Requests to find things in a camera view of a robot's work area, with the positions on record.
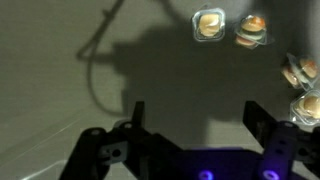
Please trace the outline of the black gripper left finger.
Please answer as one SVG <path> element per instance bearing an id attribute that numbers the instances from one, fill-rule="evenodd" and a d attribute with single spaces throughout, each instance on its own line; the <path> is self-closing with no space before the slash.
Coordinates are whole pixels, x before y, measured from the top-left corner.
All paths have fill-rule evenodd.
<path id="1" fill-rule="evenodd" d="M 144 127 L 145 103 L 137 101 L 129 121 L 110 131 L 84 130 L 59 180 L 103 180 L 112 164 L 122 163 L 138 180 L 151 180 L 182 149 Z"/>

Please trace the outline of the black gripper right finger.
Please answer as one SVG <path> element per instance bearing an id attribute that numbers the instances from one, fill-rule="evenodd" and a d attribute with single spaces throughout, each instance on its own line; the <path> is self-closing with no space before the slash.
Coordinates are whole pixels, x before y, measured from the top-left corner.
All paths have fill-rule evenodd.
<path id="1" fill-rule="evenodd" d="M 263 147 L 259 180 L 307 180 L 293 171 L 296 161 L 320 177 L 319 127 L 308 132 L 290 121 L 277 121 L 255 101 L 245 103 L 242 122 Z"/>

